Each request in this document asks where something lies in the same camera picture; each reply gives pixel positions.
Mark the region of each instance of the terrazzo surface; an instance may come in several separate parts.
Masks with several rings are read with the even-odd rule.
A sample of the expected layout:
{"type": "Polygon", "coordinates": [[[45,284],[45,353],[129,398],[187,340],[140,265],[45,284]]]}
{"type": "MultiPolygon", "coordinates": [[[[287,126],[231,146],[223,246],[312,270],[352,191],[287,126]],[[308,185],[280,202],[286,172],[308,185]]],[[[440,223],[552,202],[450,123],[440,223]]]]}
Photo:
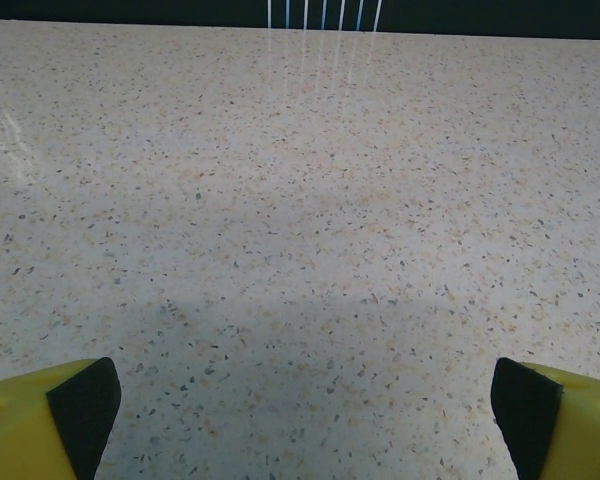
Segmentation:
{"type": "Polygon", "coordinates": [[[513,479],[600,378],[600,42],[0,22],[0,378],[111,356],[98,479],[513,479]]]}

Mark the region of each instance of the black rubber pad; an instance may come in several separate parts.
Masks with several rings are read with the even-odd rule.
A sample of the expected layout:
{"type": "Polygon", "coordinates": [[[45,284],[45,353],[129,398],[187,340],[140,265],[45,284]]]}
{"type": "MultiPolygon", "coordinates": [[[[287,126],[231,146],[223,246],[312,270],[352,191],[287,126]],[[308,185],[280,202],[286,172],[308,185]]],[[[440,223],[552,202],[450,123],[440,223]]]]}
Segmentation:
{"type": "Polygon", "coordinates": [[[93,480],[120,407],[113,361],[101,358],[47,393],[77,480],[93,480]]]}
{"type": "Polygon", "coordinates": [[[491,406],[520,480],[542,474],[563,387],[508,358],[496,364],[491,406]]]}

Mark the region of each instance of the dark background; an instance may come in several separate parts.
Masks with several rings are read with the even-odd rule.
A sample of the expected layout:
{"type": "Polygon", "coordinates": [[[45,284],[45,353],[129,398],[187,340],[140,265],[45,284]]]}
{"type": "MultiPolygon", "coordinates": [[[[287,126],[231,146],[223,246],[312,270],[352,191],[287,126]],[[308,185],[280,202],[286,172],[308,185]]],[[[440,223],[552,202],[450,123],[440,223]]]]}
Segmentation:
{"type": "MultiPolygon", "coordinates": [[[[302,28],[304,0],[291,1],[302,28]]],[[[377,0],[364,0],[362,30],[372,30],[377,0]]],[[[347,0],[344,28],[355,29],[359,0],[347,0]]],[[[272,0],[273,26],[285,26],[285,0],[272,0]]],[[[340,0],[328,0],[337,29],[340,0]]],[[[0,0],[0,18],[65,22],[266,27],[267,0],[0,0]]],[[[320,28],[322,0],[309,1],[320,28]]],[[[600,0],[383,0],[378,30],[389,32],[600,39],[600,0]]]]}

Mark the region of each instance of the speckled countertop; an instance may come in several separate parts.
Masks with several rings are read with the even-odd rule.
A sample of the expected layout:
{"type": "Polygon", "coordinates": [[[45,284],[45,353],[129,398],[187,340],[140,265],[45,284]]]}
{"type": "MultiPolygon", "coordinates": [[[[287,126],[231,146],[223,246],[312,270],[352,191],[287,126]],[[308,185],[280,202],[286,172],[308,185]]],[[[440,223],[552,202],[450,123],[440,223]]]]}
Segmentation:
{"type": "Polygon", "coordinates": [[[100,479],[513,479],[600,378],[600,42],[0,22],[0,378],[111,356],[100,479]]]}

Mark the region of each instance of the tabletop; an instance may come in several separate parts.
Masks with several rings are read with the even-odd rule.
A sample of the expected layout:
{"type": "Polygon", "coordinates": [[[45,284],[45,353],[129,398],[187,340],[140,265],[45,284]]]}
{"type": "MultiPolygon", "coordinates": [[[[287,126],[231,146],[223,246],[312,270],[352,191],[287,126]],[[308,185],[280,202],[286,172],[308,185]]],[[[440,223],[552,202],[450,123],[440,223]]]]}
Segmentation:
{"type": "Polygon", "coordinates": [[[114,359],[102,479],[515,478],[600,378],[600,42],[0,22],[0,378],[114,359]]]}

